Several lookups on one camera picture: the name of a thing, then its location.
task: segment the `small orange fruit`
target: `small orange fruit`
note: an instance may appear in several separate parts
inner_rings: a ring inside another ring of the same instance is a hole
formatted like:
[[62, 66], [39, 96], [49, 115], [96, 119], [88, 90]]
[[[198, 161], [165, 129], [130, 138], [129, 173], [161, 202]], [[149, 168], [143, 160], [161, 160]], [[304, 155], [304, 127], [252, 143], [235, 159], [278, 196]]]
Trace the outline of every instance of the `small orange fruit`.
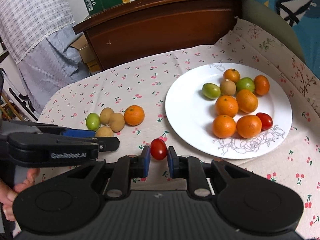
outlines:
[[238, 134], [246, 139], [255, 137], [261, 132], [262, 123], [259, 117], [253, 114], [241, 117], [237, 122]]
[[263, 75], [256, 76], [256, 78], [254, 79], [254, 86], [256, 93], [259, 96], [264, 96], [269, 92], [270, 89], [270, 83], [268, 79]]
[[144, 111], [141, 106], [129, 106], [126, 111], [124, 111], [124, 120], [128, 125], [139, 125], [144, 120]]
[[229, 138], [236, 132], [236, 122], [228, 115], [219, 115], [213, 120], [212, 132], [220, 139]]
[[237, 83], [240, 80], [240, 74], [237, 70], [229, 68], [223, 73], [223, 78]]
[[217, 115], [228, 115], [235, 117], [239, 111], [237, 100], [231, 96], [219, 97], [215, 104]]
[[239, 109], [247, 114], [254, 112], [258, 108], [258, 98], [247, 89], [240, 90], [237, 93], [236, 99]]

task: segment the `wooden headboard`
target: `wooden headboard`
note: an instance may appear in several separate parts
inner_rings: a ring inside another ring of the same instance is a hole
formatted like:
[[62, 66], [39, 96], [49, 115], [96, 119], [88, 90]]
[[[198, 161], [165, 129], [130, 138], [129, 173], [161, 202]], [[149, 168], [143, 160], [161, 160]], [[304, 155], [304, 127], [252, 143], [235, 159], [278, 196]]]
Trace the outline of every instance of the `wooden headboard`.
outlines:
[[84, 32], [101, 70], [163, 52], [214, 44], [241, 17], [241, 0], [136, 0], [73, 29]]

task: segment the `human hand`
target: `human hand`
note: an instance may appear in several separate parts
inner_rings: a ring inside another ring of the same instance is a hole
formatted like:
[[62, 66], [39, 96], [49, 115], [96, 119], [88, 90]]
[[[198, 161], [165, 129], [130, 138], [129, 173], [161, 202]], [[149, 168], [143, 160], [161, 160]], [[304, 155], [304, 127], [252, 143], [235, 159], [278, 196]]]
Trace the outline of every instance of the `human hand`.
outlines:
[[16, 221], [12, 211], [13, 201], [15, 200], [18, 193], [35, 184], [36, 177], [39, 176], [39, 173], [40, 169], [28, 169], [27, 178], [25, 179], [25, 181], [15, 185], [13, 189], [9, 188], [0, 179], [0, 202], [3, 203], [2, 209], [7, 220]]

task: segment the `cherry print tablecloth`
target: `cherry print tablecloth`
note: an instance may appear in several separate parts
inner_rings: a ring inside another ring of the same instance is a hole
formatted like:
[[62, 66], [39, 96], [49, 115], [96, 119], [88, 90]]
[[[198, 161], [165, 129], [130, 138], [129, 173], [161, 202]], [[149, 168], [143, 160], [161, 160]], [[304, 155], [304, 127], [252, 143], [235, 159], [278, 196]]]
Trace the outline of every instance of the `cherry print tablecloth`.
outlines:
[[[125, 126], [117, 133], [119, 149], [102, 153], [103, 158], [115, 162], [127, 154], [139, 155], [144, 145], [154, 138], [162, 138], [167, 146], [175, 147], [178, 155], [193, 155], [210, 162], [212, 156], [189, 146], [172, 130], [166, 119], [164, 101], [172, 83], [183, 73], [221, 62], [259, 69], [277, 81], [288, 95], [293, 120], [285, 141], [264, 156], [229, 161], [295, 190], [305, 203], [297, 231], [304, 238], [320, 237], [320, 118], [317, 114], [320, 113], [320, 83], [284, 45], [249, 22], [238, 19], [233, 31], [215, 45], [139, 59], [64, 87], [47, 103], [39, 122], [86, 129], [85, 118], [90, 112], [100, 114], [103, 108], [111, 107], [123, 113], [130, 105], [140, 105], [146, 112], [144, 122], [137, 127]], [[72, 168], [42, 169], [37, 182]], [[183, 179], [170, 178], [166, 160], [152, 160], [148, 178], [132, 180], [135, 189], [185, 187]]]

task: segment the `ridged gray surface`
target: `ridged gray surface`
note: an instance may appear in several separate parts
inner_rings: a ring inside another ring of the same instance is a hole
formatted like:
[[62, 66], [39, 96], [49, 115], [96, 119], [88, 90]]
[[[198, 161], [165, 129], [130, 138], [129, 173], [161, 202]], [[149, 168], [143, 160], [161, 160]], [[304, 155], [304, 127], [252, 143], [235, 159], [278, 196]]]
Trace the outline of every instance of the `ridged gray surface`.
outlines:
[[18, 240], [300, 240], [290, 233], [270, 238], [249, 236], [226, 224], [205, 201], [186, 191], [132, 191], [120, 201], [108, 202], [86, 227], [62, 236], [21, 232]]

